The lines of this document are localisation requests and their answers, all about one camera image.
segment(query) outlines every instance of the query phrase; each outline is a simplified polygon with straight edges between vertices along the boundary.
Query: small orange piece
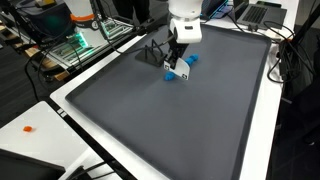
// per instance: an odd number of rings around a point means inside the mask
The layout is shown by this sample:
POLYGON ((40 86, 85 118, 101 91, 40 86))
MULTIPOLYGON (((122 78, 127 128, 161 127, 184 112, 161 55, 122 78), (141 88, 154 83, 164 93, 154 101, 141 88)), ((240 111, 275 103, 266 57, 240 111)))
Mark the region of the small orange piece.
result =
POLYGON ((32 131, 32 127, 31 127, 31 126, 25 126, 25 127, 23 128, 23 131, 31 132, 31 131, 32 131))

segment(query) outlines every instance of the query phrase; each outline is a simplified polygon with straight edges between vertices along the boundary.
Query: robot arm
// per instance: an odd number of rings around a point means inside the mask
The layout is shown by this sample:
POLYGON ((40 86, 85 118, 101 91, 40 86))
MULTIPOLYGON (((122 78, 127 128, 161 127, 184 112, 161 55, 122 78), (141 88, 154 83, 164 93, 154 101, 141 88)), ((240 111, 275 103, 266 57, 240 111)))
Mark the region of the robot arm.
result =
POLYGON ((188 79, 190 67, 181 59, 190 43, 198 43, 202 39, 200 13, 203 0, 169 0, 170 24, 169 53, 164 68, 176 75, 188 79))

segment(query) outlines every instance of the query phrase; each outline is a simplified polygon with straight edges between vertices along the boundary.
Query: gray rubber mat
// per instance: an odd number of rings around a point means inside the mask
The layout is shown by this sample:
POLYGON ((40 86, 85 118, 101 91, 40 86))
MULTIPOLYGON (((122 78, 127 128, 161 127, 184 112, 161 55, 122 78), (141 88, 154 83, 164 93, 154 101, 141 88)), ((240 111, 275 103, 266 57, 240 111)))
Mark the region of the gray rubber mat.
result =
MULTIPOLYGON (((167 28, 130 50, 162 42, 167 28)), ((203 26, 189 80, 121 55, 67 96, 77 109, 170 179, 238 179, 270 39, 203 26)))

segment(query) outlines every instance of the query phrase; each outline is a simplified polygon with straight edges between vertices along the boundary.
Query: orange object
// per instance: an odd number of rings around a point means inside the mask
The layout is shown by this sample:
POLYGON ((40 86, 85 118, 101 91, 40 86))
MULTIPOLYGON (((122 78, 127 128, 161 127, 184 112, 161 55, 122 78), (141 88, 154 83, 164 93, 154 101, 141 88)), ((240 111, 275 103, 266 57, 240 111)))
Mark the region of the orange object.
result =
POLYGON ((31 131, 32 131, 32 127, 31 127, 31 126, 25 126, 25 127, 23 128, 23 131, 31 132, 31 131))
POLYGON ((89 21, 94 18, 93 14, 90 14, 88 16, 75 16, 71 14, 70 16, 71 16, 71 20, 73 21, 89 21))

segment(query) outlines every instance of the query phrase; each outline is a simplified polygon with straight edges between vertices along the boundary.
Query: white table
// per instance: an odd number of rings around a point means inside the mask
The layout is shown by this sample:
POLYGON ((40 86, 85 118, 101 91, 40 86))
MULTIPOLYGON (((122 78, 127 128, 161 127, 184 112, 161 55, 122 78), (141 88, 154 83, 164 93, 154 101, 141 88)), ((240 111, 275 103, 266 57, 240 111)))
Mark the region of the white table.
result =
MULTIPOLYGON (((299 0, 269 1, 281 3, 283 8, 288 9, 284 25, 293 29, 299 0)), ((235 25, 228 17, 211 20, 208 24, 225 28, 235 28, 235 25)), ((140 37, 131 40, 119 50, 124 51, 139 39, 140 37)), ((275 51, 276 47, 273 46, 268 56, 266 68, 264 69, 240 176, 242 180, 262 180, 266 177, 282 90, 279 84, 272 83, 266 78, 267 70, 276 60, 275 51)), ((118 55, 118 53, 112 53, 105 57, 74 80, 52 93, 50 97, 136 178, 139 180, 167 179, 167 177, 147 164, 65 100, 68 93, 110 63, 118 55)))
MULTIPOLYGON (((71 127, 46 103, 39 102, 0 129, 0 149, 28 156, 65 168, 65 180, 79 166, 84 169, 103 162, 71 127), (24 132, 31 126, 31 132, 24 132)), ((113 170, 103 165, 90 171, 97 177, 113 170)), ((101 180, 120 180, 111 174, 101 180)))

